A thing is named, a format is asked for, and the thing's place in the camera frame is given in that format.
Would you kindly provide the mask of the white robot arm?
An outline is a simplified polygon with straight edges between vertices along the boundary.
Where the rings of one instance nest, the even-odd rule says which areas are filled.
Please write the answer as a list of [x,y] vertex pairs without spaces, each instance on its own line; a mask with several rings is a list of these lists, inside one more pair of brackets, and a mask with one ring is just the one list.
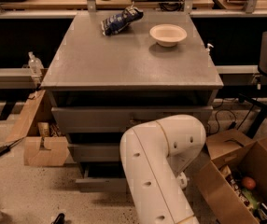
[[119,153],[140,224],[199,224],[177,175],[199,155],[203,124],[175,115],[133,126]]

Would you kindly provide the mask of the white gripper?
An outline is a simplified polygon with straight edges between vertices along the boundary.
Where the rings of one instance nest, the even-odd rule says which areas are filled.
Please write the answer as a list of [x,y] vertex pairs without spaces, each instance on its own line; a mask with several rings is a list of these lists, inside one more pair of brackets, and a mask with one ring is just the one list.
[[185,189],[187,187],[187,185],[189,184],[190,179],[185,175],[184,172],[181,172],[177,178],[177,183],[179,185],[179,187],[181,187],[182,189]]

